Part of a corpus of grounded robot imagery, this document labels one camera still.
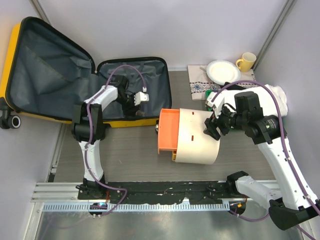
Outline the white cylindrical bin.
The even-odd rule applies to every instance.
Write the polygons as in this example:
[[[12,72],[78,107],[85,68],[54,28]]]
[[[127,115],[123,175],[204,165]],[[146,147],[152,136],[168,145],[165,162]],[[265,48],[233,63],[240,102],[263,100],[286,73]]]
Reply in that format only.
[[[209,111],[181,108],[177,149],[172,155],[175,163],[212,165],[219,153],[220,141],[204,133]]]

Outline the green plastic tray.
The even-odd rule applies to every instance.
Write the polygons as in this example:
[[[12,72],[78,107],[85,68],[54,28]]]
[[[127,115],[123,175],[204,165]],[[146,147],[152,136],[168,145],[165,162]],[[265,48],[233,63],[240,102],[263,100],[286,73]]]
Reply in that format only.
[[[236,126],[236,103],[235,95],[241,90],[224,90],[220,94],[211,92],[205,104],[213,113],[205,121],[204,133],[206,135],[226,135],[230,130],[239,130]]]

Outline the orange drawer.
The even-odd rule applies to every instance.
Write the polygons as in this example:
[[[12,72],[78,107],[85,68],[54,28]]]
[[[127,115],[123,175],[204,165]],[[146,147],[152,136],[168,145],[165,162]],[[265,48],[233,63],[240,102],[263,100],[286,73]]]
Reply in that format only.
[[[180,110],[163,108],[158,122],[157,151],[176,151],[178,147]]]

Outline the black garment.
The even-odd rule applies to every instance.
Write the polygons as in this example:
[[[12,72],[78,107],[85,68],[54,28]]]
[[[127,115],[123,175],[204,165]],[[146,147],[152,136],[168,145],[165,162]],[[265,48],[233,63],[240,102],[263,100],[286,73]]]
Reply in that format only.
[[[240,86],[238,84],[231,84],[230,82],[225,82],[223,87],[225,87],[225,89],[228,90],[228,91],[232,91],[232,90],[241,91],[241,90],[245,90],[246,89],[243,86]]]

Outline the white towel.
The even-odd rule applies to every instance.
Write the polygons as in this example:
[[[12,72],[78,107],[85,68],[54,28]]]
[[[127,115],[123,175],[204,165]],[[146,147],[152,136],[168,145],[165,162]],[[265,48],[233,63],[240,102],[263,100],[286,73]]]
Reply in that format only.
[[[272,86],[265,85],[271,93],[273,94],[275,100],[277,101],[278,108],[280,111],[280,115],[285,117],[288,115],[288,106],[287,106],[287,96],[283,89],[280,86]],[[236,107],[235,103],[235,94],[242,92],[254,92],[258,95],[260,106],[263,110],[264,116],[278,116],[278,112],[276,109],[276,105],[274,103],[271,95],[261,86],[251,87],[244,90],[224,90],[222,93],[218,95],[218,97],[222,97],[225,103],[232,105],[234,108]]]

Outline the yellow Pikachu suitcase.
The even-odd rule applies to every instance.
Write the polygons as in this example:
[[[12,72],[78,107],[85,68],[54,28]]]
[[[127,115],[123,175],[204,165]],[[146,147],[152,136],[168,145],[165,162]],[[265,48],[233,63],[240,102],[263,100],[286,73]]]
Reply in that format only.
[[[95,65],[70,38],[36,17],[14,26],[0,81],[0,126],[17,129],[19,114],[70,124],[74,107],[90,98],[116,75],[128,79],[126,92],[144,92],[139,104],[145,117],[124,116],[114,101],[103,111],[113,128],[154,125],[162,109],[172,107],[168,66],[155,56],[112,59]]]

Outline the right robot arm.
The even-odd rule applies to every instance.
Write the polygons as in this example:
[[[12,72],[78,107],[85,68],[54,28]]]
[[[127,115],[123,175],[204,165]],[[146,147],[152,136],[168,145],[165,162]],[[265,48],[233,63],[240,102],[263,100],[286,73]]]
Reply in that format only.
[[[216,94],[206,100],[213,113],[204,122],[204,133],[219,140],[230,130],[242,130],[266,158],[278,190],[238,171],[227,177],[226,193],[233,198],[245,195],[268,211],[273,223],[288,230],[320,214],[320,200],[309,188],[290,149],[289,139],[279,114],[266,115],[257,93],[235,94],[235,105]]]

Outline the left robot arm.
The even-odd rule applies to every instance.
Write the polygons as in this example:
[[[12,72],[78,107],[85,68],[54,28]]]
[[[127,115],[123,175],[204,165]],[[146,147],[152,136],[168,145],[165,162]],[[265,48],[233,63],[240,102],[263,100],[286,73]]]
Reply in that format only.
[[[128,86],[127,77],[116,75],[110,85],[103,85],[92,97],[74,105],[71,133],[81,148],[84,162],[82,184],[76,186],[80,200],[100,200],[107,194],[100,159],[100,141],[106,136],[103,111],[117,102],[125,117],[136,116],[140,106],[135,104],[135,95],[127,93]]]

